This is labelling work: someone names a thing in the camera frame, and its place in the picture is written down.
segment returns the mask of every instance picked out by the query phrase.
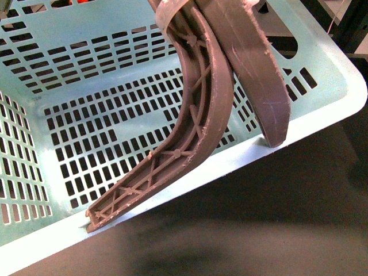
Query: orange object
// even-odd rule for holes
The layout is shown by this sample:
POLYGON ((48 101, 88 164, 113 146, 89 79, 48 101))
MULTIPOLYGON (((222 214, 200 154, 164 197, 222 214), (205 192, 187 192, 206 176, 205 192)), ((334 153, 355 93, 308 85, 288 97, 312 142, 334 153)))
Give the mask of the orange object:
MULTIPOLYGON (((89 0, 78 0, 78 3, 86 3, 88 2, 89 0)), ((69 5, 73 5, 73 2, 72 0, 69 0, 69 5)))

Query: white wire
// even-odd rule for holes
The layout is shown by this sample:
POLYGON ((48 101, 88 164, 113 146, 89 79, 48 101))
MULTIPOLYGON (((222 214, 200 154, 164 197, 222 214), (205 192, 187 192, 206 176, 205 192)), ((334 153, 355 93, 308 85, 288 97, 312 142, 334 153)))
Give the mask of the white wire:
POLYGON ((337 18, 339 12, 341 11, 341 8, 343 7, 344 3, 345 3, 345 0, 343 0, 343 2, 340 4, 339 10, 337 11, 337 13, 335 14, 335 16, 333 17, 332 22, 331 22, 331 24, 330 24, 330 26, 328 28, 328 31, 327 31, 327 34, 328 35, 329 35, 329 33, 330 33, 331 29, 332 29, 332 26, 333 26, 333 24, 335 22, 335 19, 337 18))

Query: curved plastic part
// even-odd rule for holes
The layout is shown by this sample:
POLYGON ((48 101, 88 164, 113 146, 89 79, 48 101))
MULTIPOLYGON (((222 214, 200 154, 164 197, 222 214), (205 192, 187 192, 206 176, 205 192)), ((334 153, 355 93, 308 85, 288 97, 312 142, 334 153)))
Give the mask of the curved plastic part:
MULTIPOLYGON (((149 2, 155 9, 160 0, 149 2)), ((233 73, 194 2, 175 15, 168 31, 183 72, 178 121, 167 140, 89 207, 88 232, 103 227, 199 166, 227 127, 233 73)))
POLYGON ((281 145, 288 132, 290 99, 252 4, 244 0, 195 2, 245 89, 269 146, 281 145))
POLYGON ((156 9, 156 24, 161 30, 166 41, 170 41, 167 36, 167 28, 174 16, 190 0, 162 0, 156 9))

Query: dark floor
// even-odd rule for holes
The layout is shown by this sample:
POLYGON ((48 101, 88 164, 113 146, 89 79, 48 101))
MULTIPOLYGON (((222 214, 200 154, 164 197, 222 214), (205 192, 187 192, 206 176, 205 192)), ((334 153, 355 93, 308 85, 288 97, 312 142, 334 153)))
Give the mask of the dark floor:
POLYGON ((15 275, 368 275, 367 113, 15 275))

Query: light blue plastic basket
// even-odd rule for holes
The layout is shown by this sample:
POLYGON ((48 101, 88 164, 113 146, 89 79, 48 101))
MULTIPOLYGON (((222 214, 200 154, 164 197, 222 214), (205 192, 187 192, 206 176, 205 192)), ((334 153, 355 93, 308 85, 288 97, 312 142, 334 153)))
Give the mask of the light blue plastic basket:
MULTIPOLYGON (((366 87, 298 0, 269 4, 298 42, 292 59, 274 51, 292 98, 284 147, 357 112, 366 87)), ((88 236, 76 221, 83 225, 87 207, 168 136, 182 92, 175 49, 163 40, 146 0, 72 0, 58 9, 45 0, 14 0, 11 8, 17 16, 0 21, 5 273, 88 236), (40 4, 37 13, 25 8, 40 4), (73 214, 78 219, 68 220, 73 214), (48 240, 60 227, 61 235, 78 234, 68 232, 62 244, 48 240), (36 241, 37 252, 31 248, 36 241), (24 255, 15 266, 12 253, 24 255)), ((228 129, 214 155, 128 217, 277 150, 263 146, 259 135, 237 81, 228 129)))

